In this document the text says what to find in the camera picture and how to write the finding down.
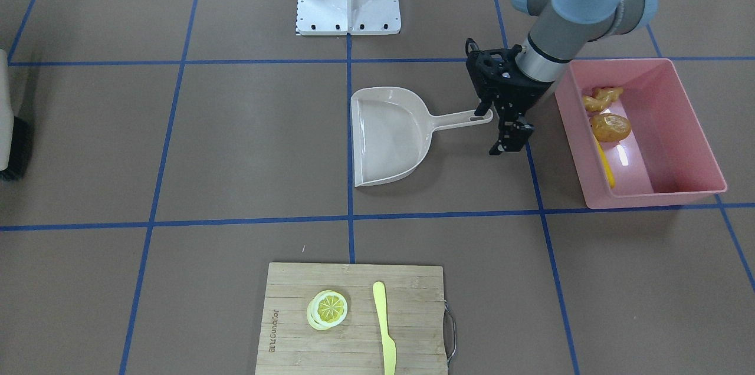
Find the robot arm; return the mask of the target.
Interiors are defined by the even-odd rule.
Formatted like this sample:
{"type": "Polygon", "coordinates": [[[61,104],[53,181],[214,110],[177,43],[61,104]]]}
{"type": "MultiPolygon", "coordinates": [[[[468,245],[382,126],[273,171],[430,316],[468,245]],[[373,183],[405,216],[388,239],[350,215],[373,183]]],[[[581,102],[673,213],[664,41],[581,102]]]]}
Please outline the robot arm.
{"type": "Polygon", "coordinates": [[[643,28],[658,12],[658,0],[510,0],[534,16],[526,39],[509,49],[483,50],[465,42],[466,67],[479,98],[475,116],[498,114],[492,156],[520,152],[534,133],[526,112],[558,81],[588,44],[643,28]]]}

